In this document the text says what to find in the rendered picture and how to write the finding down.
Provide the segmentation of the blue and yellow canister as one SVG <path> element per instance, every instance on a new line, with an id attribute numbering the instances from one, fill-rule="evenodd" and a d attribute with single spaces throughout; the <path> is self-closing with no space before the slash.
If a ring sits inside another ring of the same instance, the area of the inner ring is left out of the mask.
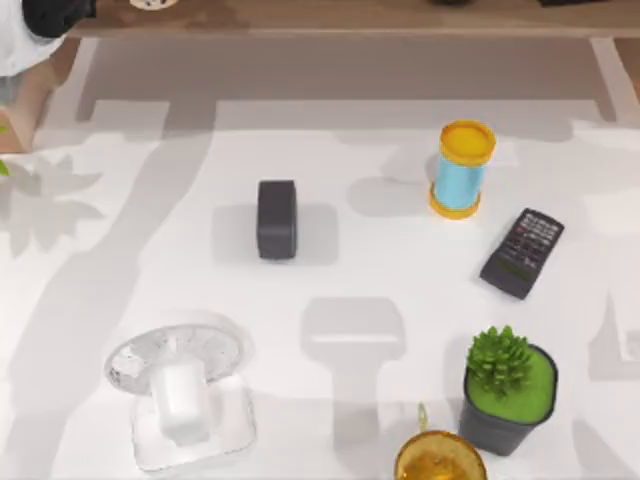
<path id="1" fill-rule="evenodd" d="M 441 129 L 435 179 L 429 188 L 429 204 L 436 213 L 450 220 L 476 213 L 495 147 L 494 132 L 482 122 L 456 120 Z"/>

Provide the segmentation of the golden trophy cup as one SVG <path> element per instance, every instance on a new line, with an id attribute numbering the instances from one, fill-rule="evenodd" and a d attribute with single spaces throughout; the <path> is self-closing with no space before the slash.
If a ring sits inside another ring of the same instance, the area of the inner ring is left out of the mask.
<path id="1" fill-rule="evenodd" d="M 489 480 L 473 445 L 452 432 L 429 429 L 423 402 L 417 405 L 417 425 L 395 456 L 393 480 Z"/>

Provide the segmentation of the black calculator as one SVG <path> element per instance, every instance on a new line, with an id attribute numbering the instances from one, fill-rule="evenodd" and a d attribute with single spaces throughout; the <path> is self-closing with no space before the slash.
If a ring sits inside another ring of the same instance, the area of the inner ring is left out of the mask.
<path id="1" fill-rule="evenodd" d="M 555 218 L 535 209 L 523 209 L 482 267 L 480 278 L 503 293 L 524 300 L 564 230 L 564 224 Z"/>

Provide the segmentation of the green plant in black pot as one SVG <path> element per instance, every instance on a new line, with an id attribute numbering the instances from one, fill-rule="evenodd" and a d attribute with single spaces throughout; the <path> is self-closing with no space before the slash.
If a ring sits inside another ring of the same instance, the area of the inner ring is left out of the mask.
<path id="1" fill-rule="evenodd" d="M 473 336 L 466 353 L 458 435 L 507 457 L 554 413 L 559 372 L 543 348 L 511 326 Z"/>

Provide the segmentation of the dark grey box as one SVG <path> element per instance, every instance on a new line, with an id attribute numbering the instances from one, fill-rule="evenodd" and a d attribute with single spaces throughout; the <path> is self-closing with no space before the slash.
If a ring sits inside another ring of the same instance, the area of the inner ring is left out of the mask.
<path id="1" fill-rule="evenodd" d="M 298 205 L 293 180 L 259 182 L 256 243 L 261 259 L 279 261 L 296 256 Z"/>

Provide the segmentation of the wooden shelf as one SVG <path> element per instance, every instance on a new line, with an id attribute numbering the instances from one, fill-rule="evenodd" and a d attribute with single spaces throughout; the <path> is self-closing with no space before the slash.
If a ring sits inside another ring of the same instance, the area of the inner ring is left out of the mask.
<path id="1" fill-rule="evenodd" d="M 443 35 L 603 37 L 613 40 L 640 100 L 640 0 L 475 0 L 462 8 L 430 0 L 179 0 L 147 12 L 129 0 L 97 0 L 49 60 L 31 68 L 33 99 L 0 107 L 1 153 L 23 153 L 49 92 L 69 75 L 83 37 L 103 35 Z"/>

